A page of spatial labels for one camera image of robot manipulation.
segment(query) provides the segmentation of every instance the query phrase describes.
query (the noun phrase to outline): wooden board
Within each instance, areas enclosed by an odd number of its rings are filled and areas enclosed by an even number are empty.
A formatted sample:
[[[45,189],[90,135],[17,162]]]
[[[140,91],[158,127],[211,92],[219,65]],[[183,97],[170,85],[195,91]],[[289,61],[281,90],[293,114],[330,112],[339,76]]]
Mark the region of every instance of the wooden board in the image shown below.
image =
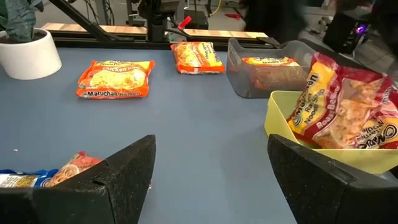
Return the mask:
[[[145,27],[131,27],[131,26],[101,26],[106,32],[123,33],[123,34],[147,34]],[[59,31],[75,31],[85,32],[79,24],[61,24],[49,22],[42,27],[46,30]],[[206,36],[206,37],[237,37],[237,38],[256,38],[267,37],[261,32],[240,32],[240,31],[223,31],[223,30],[196,30],[184,29],[186,33],[192,36]]]

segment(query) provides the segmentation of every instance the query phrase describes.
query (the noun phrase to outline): blue ramen package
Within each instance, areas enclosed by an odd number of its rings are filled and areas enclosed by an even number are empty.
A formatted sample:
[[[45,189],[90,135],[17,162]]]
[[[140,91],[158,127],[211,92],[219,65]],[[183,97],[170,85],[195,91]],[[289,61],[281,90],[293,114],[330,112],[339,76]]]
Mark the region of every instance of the blue ramen package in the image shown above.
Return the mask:
[[[58,172],[58,169],[36,172],[16,172],[0,170],[0,188],[5,187],[45,187],[46,183]]]

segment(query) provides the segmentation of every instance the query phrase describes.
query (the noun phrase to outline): potted plant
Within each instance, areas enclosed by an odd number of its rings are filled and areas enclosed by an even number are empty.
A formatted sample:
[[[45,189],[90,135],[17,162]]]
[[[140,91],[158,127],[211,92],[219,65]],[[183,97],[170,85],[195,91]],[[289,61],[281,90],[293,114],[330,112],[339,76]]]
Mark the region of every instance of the potted plant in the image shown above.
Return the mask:
[[[0,64],[16,79],[46,77],[62,64],[50,32],[34,28],[41,0],[0,0]]]

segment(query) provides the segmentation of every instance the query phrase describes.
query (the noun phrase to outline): white flower pot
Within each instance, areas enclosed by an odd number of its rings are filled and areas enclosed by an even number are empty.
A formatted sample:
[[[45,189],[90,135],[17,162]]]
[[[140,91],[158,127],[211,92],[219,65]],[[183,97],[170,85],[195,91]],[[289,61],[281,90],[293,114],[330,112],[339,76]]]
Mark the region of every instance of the white flower pot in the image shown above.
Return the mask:
[[[0,43],[0,64],[10,77],[32,80],[54,74],[61,68],[60,56],[50,32],[36,28],[35,32],[45,36],[23,44]],[[0,32],[0,37],[5,35],[5,31]]]

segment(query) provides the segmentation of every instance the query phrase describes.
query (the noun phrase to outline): blue table surface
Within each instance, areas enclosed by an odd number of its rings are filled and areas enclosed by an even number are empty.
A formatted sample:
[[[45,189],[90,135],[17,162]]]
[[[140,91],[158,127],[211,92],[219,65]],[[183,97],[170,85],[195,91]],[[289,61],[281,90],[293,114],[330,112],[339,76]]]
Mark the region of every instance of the blue table surface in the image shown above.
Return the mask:
[[[60,168],[78,151],[106,158],[155,134],[140,224],[296,223],[267,155],[267,100],[240,98],[225,74],[179,75],[168,50],[58,50],[63,66],[47,78],[0,69],[0,169]],[[148,97],[78,98],[92,60],[155,60]]]

